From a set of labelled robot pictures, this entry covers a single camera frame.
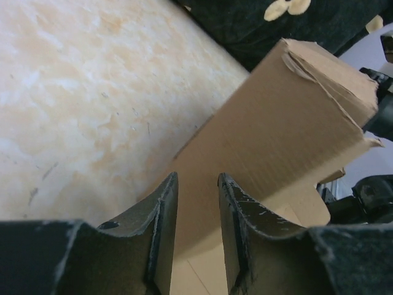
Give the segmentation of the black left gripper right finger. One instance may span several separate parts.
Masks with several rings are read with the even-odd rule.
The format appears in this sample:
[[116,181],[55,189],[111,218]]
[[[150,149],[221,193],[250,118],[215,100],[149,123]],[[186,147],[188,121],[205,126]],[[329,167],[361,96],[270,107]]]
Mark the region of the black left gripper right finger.
[[294,224],[222,173],[229,294],[391,294],[392,225]]

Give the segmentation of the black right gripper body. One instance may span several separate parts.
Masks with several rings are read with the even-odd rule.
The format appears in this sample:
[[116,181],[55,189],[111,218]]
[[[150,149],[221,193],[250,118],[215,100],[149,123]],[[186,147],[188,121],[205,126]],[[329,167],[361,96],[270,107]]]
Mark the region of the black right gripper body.
[[393,141],[392,77],[369,68],[360,68],[360,72],[378,83],[376,91],[378,112],[365,124],[362,130]]

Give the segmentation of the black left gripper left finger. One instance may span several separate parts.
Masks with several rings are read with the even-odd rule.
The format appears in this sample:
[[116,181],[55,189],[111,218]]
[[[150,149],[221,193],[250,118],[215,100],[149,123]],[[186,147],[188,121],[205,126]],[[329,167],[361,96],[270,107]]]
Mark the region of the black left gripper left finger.
[[168,294],[178,176],[93,227],[81,219],[3,221],[2,294]]

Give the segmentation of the brown cardboard box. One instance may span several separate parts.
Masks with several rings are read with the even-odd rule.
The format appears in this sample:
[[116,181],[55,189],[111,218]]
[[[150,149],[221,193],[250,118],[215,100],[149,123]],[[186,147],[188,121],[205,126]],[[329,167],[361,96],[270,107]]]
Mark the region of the brown cardboard box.
[[221,173],[292,222],[327,224],[315,185],[380,145],[362,130],[376,89],[316,43],[280,40],[169,166],[179,177],[171,294],[227,292]]

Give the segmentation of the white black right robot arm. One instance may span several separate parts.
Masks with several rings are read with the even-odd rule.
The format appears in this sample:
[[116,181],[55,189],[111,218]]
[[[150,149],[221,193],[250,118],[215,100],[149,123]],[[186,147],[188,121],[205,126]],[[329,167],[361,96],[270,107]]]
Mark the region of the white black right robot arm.
[[[360,68],[378,83],[379,110],[363,131],[392,141],[392,77],[369,68]],[[352,194],[338,199],[332,188],[319,183],[316,190],[330,213],[331,224],[373,224],[392,222],[392,175],[372,175],[360,179]]]

